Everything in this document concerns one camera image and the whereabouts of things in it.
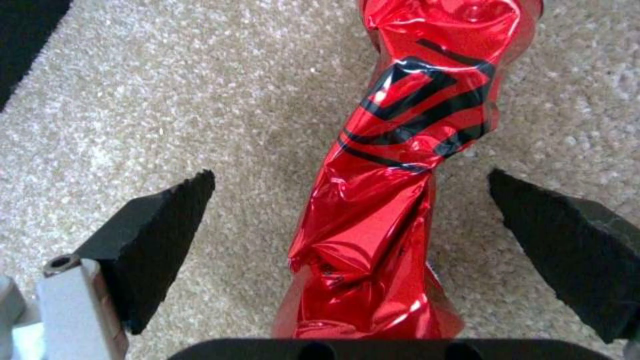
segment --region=black foam block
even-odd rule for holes
[[[205,170],[129,201],[77,250],[100,263],[121,321],[139,334],[164,300],[198,229],[215,178]]]
[[[640,325],[640,230],[603,205],[489,175],[504,225],[557,297],[610,343]]]

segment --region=white plastic part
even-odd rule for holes
[[[93,287],[99,269],[95,261],[83,260],[81,266],[38,283],[48,360],[124,358],[116,344],[121,338],[113,335],[117,326],[110,319],[112,314],[103,311],[105,304]]]
[[[13,279],[0,275],[0,360],[11,359],[12,327],[24,307],[24,298]]]

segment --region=crumpled red foil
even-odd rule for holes
[[[380,57],[313,185],[273,336],[451,338],[463,322],[426,263],[434,171],[496,128],[542,0],[359,5]]]

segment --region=hole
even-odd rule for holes
[[[310,343],[300,350],[298,360],[335,360],[335,353],[325,343]]]
[[[483,360],[473,346],[465,343],[451,343],[444,353],[445,360]]]
[[[65,266],[66,264],[69,264],[69,261],[71,261],[71,259],[68,256],[62,256],[61,258],[55,259],[54,261],[51,261],[51,267],[52,268],[61,268],[63,266]]]

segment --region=carpet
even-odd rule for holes
[[[130,358],[267,336],[316,170],[376,54],[353,1],[76,0],[0,114],[0,272],[33,294],[128,199],[216,173],[178,279]],[[500,129],[438,172],[430,259],[462,336],[621,354],[556,300],[489,194],[494,166],[640,225],[640,2],[554,1]]]

